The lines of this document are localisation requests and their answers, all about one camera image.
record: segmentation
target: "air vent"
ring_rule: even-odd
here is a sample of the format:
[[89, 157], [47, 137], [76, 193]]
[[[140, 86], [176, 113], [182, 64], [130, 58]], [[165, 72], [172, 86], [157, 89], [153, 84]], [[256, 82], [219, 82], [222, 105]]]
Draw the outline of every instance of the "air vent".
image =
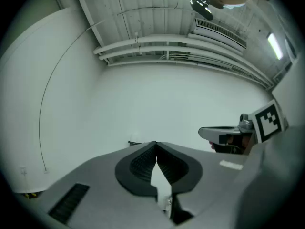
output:
[[61, 223], [66, 224], [88, 189], [89, 186], [75, 184], [49, 212], [49, 215]]
[[213, 31], [216, 31], [218, 33], [221, 33], [227, 37], [229, 37], [230, 39], [234, 40], [235, 42], [239, 43], [240, 45], [244, 46], [245, 48], [247, 47], [247, 43], [245, 40], [241, 39], [239, 36], [237, 36], [236, 34], [230, 32], [229, 30], [213, 24], [211, 22], [207, 22], [204, 20], [200, 20], [200, 19], [196, 19], [196, 25], [198, 27], [203, 27], [203, 28], [207, 28], [207, 29], [212, 29]]

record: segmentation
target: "black plastic part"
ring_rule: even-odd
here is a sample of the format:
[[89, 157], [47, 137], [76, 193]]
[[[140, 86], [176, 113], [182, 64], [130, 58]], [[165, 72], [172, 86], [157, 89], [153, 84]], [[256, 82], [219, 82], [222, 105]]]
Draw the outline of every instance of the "black plastic part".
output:
[[89, 186], [75, 184], [49, 212], [49, 215], [61, 223], [66, 224], [88, 189]]
[[156, 157], [172, 185], [172, 194], [191, 191], [202, 176], [203, 170], [197, 160], [163, 143], [151, 142], [119, 161], [115, 167], [117, 180], [134, 195], [157, 197], [157, 189], [150, 185]]
[[214, 144], [215, 152], [217, 153], [225, 153], [225, 154], [230, 154], [231, 153], [231, 147], [230, 146], [222, 146], [216, 143]]
[[179, 200], [176, 196], [173, 196], [173, 201], [172, 201], [172, 212], [170, 219], [176, 224], [180, 224], [182, 222], [185, 222], [188, 219], [191, 219], [193, 215], [188, 212], [184, 211], [181, 209]]
[[156, 164], [155, 145], [156, 142], [149, 143], [121, 159], [115, 167], [118, 182], [134, 195], [157, 197], [157, 189], [150, 184]]
[[213, 19], [213, 15], [205, 9], [208, 6], [201, 6], [195, 0], [191, 0], [190, 4], [194, 11], [196, 11], [200, 15], [204, 16], [208, 21], [211, 21]]
[[194, 189], [201, 179], [203, 169], [200, 163], [163, 143], [157, 143], [157, 163], [168, 182], [172, 194], [185, 193]]
[[219, 143], [226, 144], [228, 140], [227, 134], [225, 135], [219, 135]]
[[136, 142], [131, 142], [131, 141], [128, 141], [128, 143], [129, 143], [129, 147], [141, 144], [141, 143], [136, 143]]

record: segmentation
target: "gray panel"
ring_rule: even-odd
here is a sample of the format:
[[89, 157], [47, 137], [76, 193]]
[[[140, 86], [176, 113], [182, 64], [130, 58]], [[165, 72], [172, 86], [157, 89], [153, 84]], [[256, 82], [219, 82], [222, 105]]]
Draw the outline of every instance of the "gray panel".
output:
[[241, 171], [219, 165], [222, 160], [243, 165], [248, 156], [204, 152], [170, 143], [169, 147], [198, 160], [203, 168], [203, 176], [193, 191], [177, 197], [183, 210], [198, 215], [217, 200]]
[[[222, 179], [226, 180], [226, 183], [223, 183], [225, 186], [218, 194], [215, 194], [213, 190], [209, 191], [209, 195], [213, 195], [213, 199], [210, 199], [210, 204], [206, 204], [209, 207], [205, 207], [204, 213], [197, 215], [196, 218], [189, 220], [188, 223], [182, 224], [178, 228], [200, 228], [203, 222], [205, 228], [235, 228], [242, 195], [259, 172], [263, 151], [264, 145], [260, 145], [253, 148], [249, 156], [241, 156], [246, 158], [243, 169], [235, 177], [231, 175], [231, 180], [228, 180], [225, 177], [225, 173], [223, 173]], [[196, 197], [192, 196], [192, 194], [189, 199], [183, 199], [183, 196], [182, 198], [178, 197], [180, 201], [183, 201], [184, 209], [192, 208], [193, 203], [196, 203]], [[201, 197], [202, 195], [200, 196], [198, 193], [197, 199], [203, 202]]]
[[85, 162], [45, 191], [40, 207], [48, 213], [75, 183], [82, 183], [90, 188], [67, 226], [74, 229], [170, 228], [173, 223], [160, 210], [155, 198], [132, 195], [119, 184], [114, 174], [115, 166], [123, 157], [145, 145]]

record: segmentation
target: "white label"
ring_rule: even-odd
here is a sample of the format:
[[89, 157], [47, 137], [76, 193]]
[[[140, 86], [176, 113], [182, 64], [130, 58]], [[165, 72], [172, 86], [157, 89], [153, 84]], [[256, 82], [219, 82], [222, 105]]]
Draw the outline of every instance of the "white label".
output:
[[228, 168], [231, 168], [231, 169], [235, 169], [235, 170], [242, 170], [243, 167], [244, 167], [243, 165], [240, 165], [240, 164], [237, 164], [237, 163], [232, 163], [232, 162], [225, 161], [225, 160], [220, 161], [219, 165], [224, 166], [224, 167], [228, 167]]

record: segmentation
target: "white wall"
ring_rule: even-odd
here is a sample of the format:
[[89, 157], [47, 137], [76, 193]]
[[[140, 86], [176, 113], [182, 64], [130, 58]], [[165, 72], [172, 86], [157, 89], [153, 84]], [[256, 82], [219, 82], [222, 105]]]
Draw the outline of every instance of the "white wall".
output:
[[[65, 99], [58, 97], [56, 101], [65, 104], [69, 100], [75, 104], [67, 113], [72, 119], [68, 114], [77, 115], [86, 103], [102, 73], [102, 62], [92, 53], [97, 41], [91, 31], [83, 33], [88, 27], [81, 10], [61, 10], [28, 28], [0, 60], [0, 163], [14, 192], [45, 190], [59, 178], [52, 170], [66, 166], [57, 160], [48, 163], [50, 159], [46, 158], [50, 172], [44, 173], [39, 143], [40, 108], [55, 68], [53, 75], [57, 77], [59, 71], [65, 81], [55, 82], [51, 89], [48, 86], [46, 94], [52, 92], [52, 87], [65, 92]], [[56, 111], [44, 114], [53, 119], [57, 117]], [[27, 169], [26, 179], [20, 166]]]
[[166, 141], [201, 150], [210, 146], [198, 135], [202, 126], [237, 125], [271, 100], [260, 86], [206, 69], [135, 65], [112, 67], [99, 79], [88, 106], [84, 146], [89, 156], [139, 142]]

